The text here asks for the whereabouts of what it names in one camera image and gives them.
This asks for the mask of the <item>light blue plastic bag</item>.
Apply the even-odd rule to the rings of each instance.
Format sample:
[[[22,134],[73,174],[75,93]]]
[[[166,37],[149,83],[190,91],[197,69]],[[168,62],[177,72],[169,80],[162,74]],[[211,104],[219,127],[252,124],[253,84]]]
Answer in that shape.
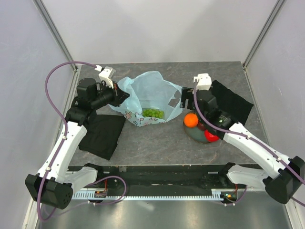
[[[120,106],[110,108],[137,127],[169,122],[182,113],[180,108],[182,87],[163,79],[158,71],[145,72],[134,79],[125,77],[118,82],[130,94]],[[164,111],[163,119],[143,117],[142,111],[154,108]]]

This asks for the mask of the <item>green grape bunch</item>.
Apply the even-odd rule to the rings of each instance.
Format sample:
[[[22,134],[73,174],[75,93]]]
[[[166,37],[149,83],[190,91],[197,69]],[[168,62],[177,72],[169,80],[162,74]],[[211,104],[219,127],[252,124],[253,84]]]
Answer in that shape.
[[[154,109],[154,108],[146,108],[146,109],[143,109],[142,116],[163,119],[164,111],[159,110],[159,109]]]

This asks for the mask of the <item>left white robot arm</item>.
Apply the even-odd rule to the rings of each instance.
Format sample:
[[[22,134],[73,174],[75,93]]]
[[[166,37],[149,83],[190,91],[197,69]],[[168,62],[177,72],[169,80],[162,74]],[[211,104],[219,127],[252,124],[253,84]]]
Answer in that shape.
[[[108,104],[118,107],[130,95],[112,80],[97,83],[93,78],[80,80],[76,93],[49,157],[37,174],[29,174],[25,179],[25,185],[38,205],[65,209],[77,191],[88,185],[101,187],[104,184],[105,177],[95,166],[84,166],[69,176],[66,172],[89,124],[97,115],[96,111]]]

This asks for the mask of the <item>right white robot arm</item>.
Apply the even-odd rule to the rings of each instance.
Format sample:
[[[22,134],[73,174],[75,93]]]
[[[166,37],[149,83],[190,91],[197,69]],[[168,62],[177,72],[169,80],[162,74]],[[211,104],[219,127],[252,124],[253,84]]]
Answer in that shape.
[[[222,187],[233,184],[263,188],[275,201],[286,204],[305,182],[305,162],[281,154],[251,134],[244,126],[253,104],[223,85],[194,92],[183,87],[181,108],[190,112],[183,127],[188,136],[202,143],[223,140],[238,148],[260,168],[227,163],[218,176]]]

